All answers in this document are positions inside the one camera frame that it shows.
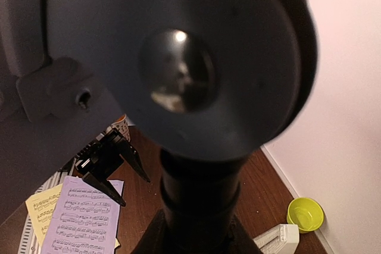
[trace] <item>purple sheet music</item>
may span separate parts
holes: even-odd
[[[123,181],[110,180],[119,192]],[[41,254],[114,253],[120,206],[80,178],[65,177]]]

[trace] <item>dark metal disc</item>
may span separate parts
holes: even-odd
[[[91,65],[143,133],[175,154],[207,161],[238,158],[278,135],[295,114],[301,50],[295,20],[281,0],[49,3],[52,57]],[[88,11],[96,11],[91,21]],[[149,64],[142,67],[145,43],[167,29],[200,41],[213,65],[212,96],[207,89],[189,112],[157,104],[142,76],[142,69],[149,70]],[[163,75],[157,76],[161,82]]]

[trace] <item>yellow sheet music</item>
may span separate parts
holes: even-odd
[[[33,230],[40,245],[42,245],[45,238],[50,220],[52,219],[55,204],[61,194],[61,189],[62,184],[59,184],[51,189],[31,195],[25,201]],[[119,246],[119,241],[115,239],[115,248]]]

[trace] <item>musical notation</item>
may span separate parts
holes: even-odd
[[[64,212],[61,214],[60,220],[62,222],[70,222],[73,224],[85,226],[91,225],[93,227],[108,225],[108,217],[104,215],[92,217],[91,215],[78,215]]]
[[[110,199],[107,195],[99,190],[91,190],[84,188],[70,189],[68,192],[69,197],[80,197],[88,199]]]
[[[71,242],[64,239],[55,239],[52,250],[58,250],[61,253],[104,254],[104,247],[102,246],[86,242]]]
[[[123,182],[112,181],[112,184],[121,193]],[[112,253],[119,207],[80,178],[66,177],[41,253]]]
[[[35,211],[41,211],[45,208],[48,208],[52,205],[55,205],[57,203],[58,198],[60,197],[60,192],[54,195],[51,195],[47,197],[46,199],[43,199],[39,202],[36,202],[33,204],[33,209]]]
[[[67,200],[65,201],[64,208],[68,211],[108,214],[111,205],[107,202],[78,202],[76,200]]]
[[[46,232],[48,231],[48,228],[49,228],[49,226],[48,225],[44,225],[44,226],[41,226],[41,232],[42,232],[42,234],[46,234]]]
[[[37,221],[44,223],[47,221],[50,221],[53,215],[54,209],[49,209],[48,211],[41,212],[39,215],[37,215]]]
[[[76,227],[71,225],[59,225],[56,233],[59,236],[72,237],[74,239],[89,239],[103,242],[107,232],[103,229],[90,229],[87,227]]]

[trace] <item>baseboard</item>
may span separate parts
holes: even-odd
[[[285,174],[283,173],[282,169],[278,166],[277,162],[272,157],[271,153],[267,150],[265,146],[261,147],[261,150],[263,154],[267,157],[268,161],[270,162],[271,166],[275,169],[275,172],[278,174],[280,179],[282,180],[283,184],[287,187],[287,189],[290,191],[292,197],[299,197],[298,193],[294,189],[294,187],[290,184],[290,181],[287,179]],[[324,237],[323,233],[320,230],[315,231],[317,238],[320,240],[321,244],[323,245],[324,249],[326,250],[327,254],[334,254],[332,248],[329,246],[326,238]]]

